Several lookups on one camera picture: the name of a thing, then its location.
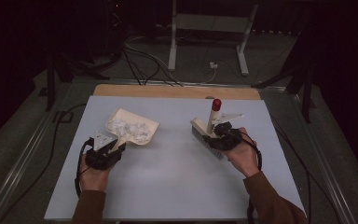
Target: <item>brown sleeve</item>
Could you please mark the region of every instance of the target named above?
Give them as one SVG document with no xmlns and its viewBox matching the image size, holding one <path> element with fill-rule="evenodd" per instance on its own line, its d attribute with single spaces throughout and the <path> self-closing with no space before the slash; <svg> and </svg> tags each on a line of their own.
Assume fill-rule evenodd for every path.
<svg viewBox="0 0 358 224">
<path fill-rule="evenodd" d="M 106 194 L 97 190 L 84 190 L 80 194 L 72 218 L 74 224 L 101 224 Z"/>
<path fill-rule="evenodd" d="M 246 178 L 244 183 L 257 211 L 259 223 L 307 223 L 304 212 L 279 196 L 263 172 Z"/>
</svg>

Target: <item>right hand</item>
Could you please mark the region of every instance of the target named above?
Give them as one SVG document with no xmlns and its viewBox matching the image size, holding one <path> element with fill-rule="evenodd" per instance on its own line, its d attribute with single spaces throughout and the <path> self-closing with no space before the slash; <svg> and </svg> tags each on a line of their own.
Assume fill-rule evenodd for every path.
<svg viewBox="0 0 358 224">
<path fill-rule="evenodd" d="M 85 171 L 80 176 L 80 187 L 82 190 L 98 190 L 105 192 L 107 182 L 109 179 L 109 173 L 113 169 L 114 165 L 107 170 L 95 170 L 88 167 L 86 164 L 86 154 L 82 156 L 82 162 L 80 164 L 80 172 Z"/>
<path fill-rule="evenodd" d="M 244 140 L 253 143 L 252 139 L 246 135 L 247 132 L 245 128 L 241 127 L 239 130 Z M 226 155 L 234 167 L 243 173 L 246 177 L 250 177 L 260 172 L 257 168 L 257 157 L 255 150 L 246 142 L 242 141 L 233 149 L 221 152 Z"/>
</svg>

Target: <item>wooden edge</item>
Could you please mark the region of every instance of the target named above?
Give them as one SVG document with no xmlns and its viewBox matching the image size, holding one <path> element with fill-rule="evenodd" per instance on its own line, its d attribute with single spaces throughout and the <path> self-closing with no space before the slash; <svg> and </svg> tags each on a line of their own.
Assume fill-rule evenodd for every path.
<svg viewBox="0 0 358 224">
<path fill-rule="evenodd" d="M 230 100 L 261 100 L 256 89 L 223 87 L 171 87 L 138 85 L 98 85 L 93 95 L 167 98 L 218 98 Z"/>
</svg>

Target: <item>table surface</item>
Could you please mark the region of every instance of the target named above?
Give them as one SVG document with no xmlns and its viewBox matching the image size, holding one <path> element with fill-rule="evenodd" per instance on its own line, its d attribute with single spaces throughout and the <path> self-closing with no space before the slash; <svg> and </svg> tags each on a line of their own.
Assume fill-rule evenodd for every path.
<svg viewBox="0 0 358 224">
<path fill-rule="evenodd" d="M 111 96 L 125 91 L 132 96 Z M 172 98 L 175 93 L 198 99 Z M 231 123 L 234 127 L 247 128 L 263 153 L 263 171 L 271 184 L 284 198 L 304 210 L 269 112 L 264 101 L 257 97 L 257 91 L 100 85 L 89 98 L 45 219 L 71 219 L 77 203 L 74 178 L 79 150 L 95 131 L 109 134 L 104 124 L 119 107 L 160 125 L 148 145 L 128 144 L 122 160 L 111 172 L 105 219 L 245 219 L 249 195 L 242 183 L 243 176 L 230 162 L 219 161 L 206 150 L 191 134 L 189 123 L 195 117 L 203 120 L 209 117 L 212 100 L 202 99 L 205 95 L 224 99 L 235 93 L 253 100 L 223 100 L 221 111 L 245 115 Z"/>
</svg>

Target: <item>red knob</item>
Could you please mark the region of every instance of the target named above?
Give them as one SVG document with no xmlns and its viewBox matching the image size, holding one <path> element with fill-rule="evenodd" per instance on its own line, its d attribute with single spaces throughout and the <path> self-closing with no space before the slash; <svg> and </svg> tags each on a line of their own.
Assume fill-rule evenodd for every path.
<svg viewBox="0 0 358 224">
<path fill-rule="evenodd" d="M 219 99 L 214 99 L 212 102 L 212 110 L 213 111 L 219 111 L 220 106 L 222 106 L 222 102 Z"/>
</svg>

